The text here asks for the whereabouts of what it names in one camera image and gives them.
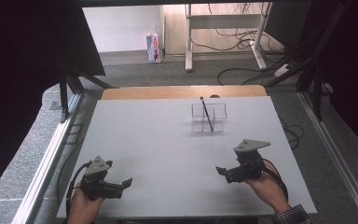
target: black curtain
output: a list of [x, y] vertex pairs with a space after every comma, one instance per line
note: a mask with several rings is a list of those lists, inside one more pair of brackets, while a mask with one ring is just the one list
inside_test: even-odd
[[333, 87], [331, 104], [358, 135], [358, 0], [351, 1], [332, 34], [319, 68]]
[[0, 1], [0, 176], [32, 127], [43, 92], [78, 73], [104, 76], [81, 7]]

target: black panel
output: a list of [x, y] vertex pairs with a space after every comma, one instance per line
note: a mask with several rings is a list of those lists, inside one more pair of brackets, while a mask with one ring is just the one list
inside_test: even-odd
[[310, 1], [272, 3], [264, 31], [293, 49], [300, 41], [309, 7]]
[[358, 135], [358, 1], [352, 1], [342, 17], [319, 67], [334, 89], [332, 105]]
[[29, 3], [0, 1], [0, 176], [32, 127], [43, 92], [59, 83], [64, 67], [104, 75], [80, 7], [20, 2]]

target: desk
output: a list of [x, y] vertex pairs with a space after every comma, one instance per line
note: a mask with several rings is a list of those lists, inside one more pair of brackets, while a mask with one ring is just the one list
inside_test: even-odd
[[[101, 155], [113, 161], [105, 181], [121, 183], [130, 177], [133, 181], [121, 199], [104, 202], [99, 216], [174, 218], [273, 214], [249, 186], [228, 184], [215, 170], [215, 166], [238, 166], [232, 148], [243, 138], [271, 143], [259, 152], [280, 170], [290, 203], [301, 203], [308, 213], [316, 213], [274, 106], [263, 90], [260, 86], [201, 86], [105, 91], [95, 108], [75, 170]], [[222, 98], [209, 99], [211, 93]], [[201, 95], [207, 104], [227, 105], [223, 132], [192, 133], [191, 106], [200, 103]], [[63, 203], [58, 217], [64, 217], [64, 211]]]
[[187, 19], [187, 41], [186, 41], [186, 71], [193, 70], [193, 43], [191, 39], [192, 29], [238, 29], [238, 28], [257, 28], [255, 41], [250, 45], [260, 69], [266, 69], [266, 63], [260, 53], [259, 43], [264, 27], [266, 26], [267, 16], [269, 14], [270, 2], [266, 8], [262, 8], [261, 14], [242, 14], [242, 15], [191, 15], [191, 4], [186, 5]]

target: cable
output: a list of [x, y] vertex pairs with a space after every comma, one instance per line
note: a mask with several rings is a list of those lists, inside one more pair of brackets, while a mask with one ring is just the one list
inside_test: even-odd
[[[240, 4], [237, 4], [237, 7], [236, 7], [236, 8], [234, 9], [234, 11], [232, 12], [233, 14], [234, 14], [234, 12], [238, 9], [239, 5], [240, 5]], [[250, 4], [249, 4], [249, 5], [244, 4], [244, 9], [241, 11], [241, 13], [243, 14], [244, 11], [249, 11], [249, 6], [250, 6]], [[207, 8], [208, 8], [210, 14], [213, 15], [212, 10], [211, 10], [211, 4], [207, 4]], [[228, 48], [228, 49], [217, 49], [217, 48], [210, 47], [210, 46], [206, 46], [206, 45], [202, 45], [202, 44], [196, 44], [193, 40], [191, 40], [191, 42], [192, 42], [194, 45], [198, 46], [198, 47], [204, 47], [204, 48], [214, 49], [214, 50], [219, 50], [219, 51], [227, 51], [227, 50], [231, 50], [231, 49], [235, 49], [235, 48], [238, 48], [238, 49], [247, 49], [247, 48], [251, 47], [251, 45], [250, 45], [250, 44], [248, 44], [248, 45], [243, 45], [242, 43], [243, 43], [243, 42], [246, 42], [246, 41], [249, 41], [249, 40], [253, 40], [253, 39], [250, 37], [250, 34], [255, 32], [255, 31], [248, 32], [248, 31], [246, 30], [245, 33], [238, 34], [238, 30], [239, 30], [239, 29], [237, 28], [234, 35], [226, 35], [226, 34], [221, 34], [217, 29], [214, 29], [214, 30], [216, 31], [217, 34], [222, 35], [222, 36], [235, 36], [237, 39], [239, 39], [239, 42], [238, 42], [234, 47], [231, 47], [231, 48]], [[249, 36], [249, 39], [243, 39], [243, 37], [246, 36], [246, 35]]]
[[284, 197], [286, 198], [286, 201], [289, 202], [289, 193], [287, 191], [287, 187], [286, 185], [284, 184], [282, 178], [281, 178], [281, 175], [279, 174], [279, 171], [278, 169], [275, 167], [275, 165], [267, 160], [267, 159], [263, 159], [263, 161], [267, 161], [269, 162], [269, 164], [272, 165], [272, 167], [275, 169], [275, 171], [277, 172], [277, 174], [275, 174], [275, 172], [271, 171], [269, 168], [267, 168], [266, 166], [264, 167], [263, 169], [263, 172], [266, 172], [267, 174], [271, 175], [278, 183], [278, 185], [281, 187], [282, 191], [283, 191], [283, 194], [284, 194]]
[[234, 14], [235, 13], [235, 11], [237, 11], [237, 9], [240, 7], [240, 3], [237, 3], [237, 7], [234, 9], [234, 11], [232, 12], [232, 14]]
[[[305, 135], [304, 129], [301, 128], [301, 126], [296, 125], [296, 124], [287, 125], [287, 123], [283, 119], [281, 119], [281, 117], [278, 116], [278, 118], [280, 119], [280, 121], [282, 123], [282, 127], [283, 127], [283, 130], [284, 130], [284, 133], [286, 134], [286, 136], [288, 133], [290, 133], [294, 137], [294, 139], [292, 139], [292, 140], [289, 140], [289, 138], [288, 138], [288, 143], [290, 145], [290, 148], [291, 149], [297, 148], [300, 144], [300, 139]], [[298, 135], [294, 130], [291, 130], [291, 128], [293, 128], [293, 127], [298, 128], [301, 131], [301, 134]]]
[[256, 77], [251, 77], [246, 79], [245, 81], [243, 81], [241, 83], [241, 85], [245, 85], [246, 83], [253, 81], [253, 80], [257, 80], [262, 78], [262, 75], [266, 74], [267, 72], [270, 71], [274, 71], [276, 69], [278, 69], [278, 67], [280, 67], [280, 65], [286, 63], [288, 61], [288, 59], [284, 60], [284, 57], [282, 57], [279, 61], [277, 61], [275, 64], [273, 64], [271, 67], [264, 69], [264, 70], [255, 70], [255, 69], [248, 69], [248, 68], [228, 68], [225, 69], [223, 71], [221, 71], [218, 75], [217, 75], [217, 82], [221, 85], [224, 86], [224, 84], [220, 81], [221, 76], [227, 72], [227, 71], [233, 71], [233, 70], [241, 70], [241, 71], [249, 71], [249, 72], [261, 72], [260, 74], [258, 74]]
[[260, 85], [263, 85], [263, 82], [264, 82], [264, 80], [266, 80], [266, 78], [268, 78], [268, 77], [273, 77], [274, 75], [275, 75], [275, 73], [269, 73], [269, 74], [267, 74], [266, 76], [264, 76], [264, 77], [261, 79]]
[[75, 182], [77, 179], [77, 176], [80, 174], [80, 172], [84, 169], [89, 167], [92, 164], [92, 161], [89, 161], [87, 163], [84, 163], [82, 166], [80, 166], [80, 168], [76, 171], [74, 178], [72, 178], [71, 183], [69, 184], [68, 187], [68, 192], [66, 193], [66, 219], [68, 219], [69, 217], [69, 213], [71, 211], [71, 199], [72, 199], [72, 191], [75, 188]]
[[84, 142], [84, 138], [82, 140], [80, 140], [80, 142], [78, 142], [75, 146], [75, 148], [72, 150], [72, 152], [69, 154], [69, 156], [66, 158], [65, 162], [63, 163], [63, 166], [60, 170], [60, 173], [58, 174], [58, 179], [57, 179], [57, 186], [56, 186], [56, 196], [57, 196], [57, 202], [60, 203], [60, 179], [61, 179], [61, 175], [62, 175], [62, 171], [65, 168], [66, 163], [69, 161], [69, 158], [71, 158], [71, 156], [74, 154], [74, 152], [78, 149], [78, 147], [80, 146], [80, 144], [82, 144]]

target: desk leg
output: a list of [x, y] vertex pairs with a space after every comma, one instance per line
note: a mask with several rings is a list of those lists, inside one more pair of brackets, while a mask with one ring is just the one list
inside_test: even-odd
[[259, 45], [260, 45], [261, 35], [263, 34], [264, 27], [266, 26], [270, 5], [271, 5], [270, 2], [266, 3], [265, 8], [262, 10], [260, 24], [258, 25], [257, 34], [255, 35], [255, 41], [250, 42], [250, 44], [252, 45], [252, 51], [254, 53], [255, 60], [257, 61], [258, 67], [260, 69], [267, 68], [266, 63], [264, 62], [264, 59], [261, 56]]
[[191, 4], [187, 8], [187, 42], [186, 42], [186, 71], [193, 71], [193, 45], [191, 43]]
[[61, 123], [65, 123], [69, 118], [68, 93], [66, 85], [68, 84], [73, 94], [82, 94], [84, 91], [84, 87], [81, 84], [79, 77], [71, 73], [66, 75], [66, 71], [68, 70], [62, 69], [60, 73], [60, 96], [62, 107]]
[[118, 89], [118, 87], [113, 87], [103, 81], [101, 81], [100, 79], [94, 77], [94, 76], [89, 76], [89, 75], [86, 75], [86, 74], [80, 74], [82, 77], [86, 78], [88, 81], [91, 81], [95, 84], [97, 84], [98, 86], [104, 88], [105, 90], [106, 89]]

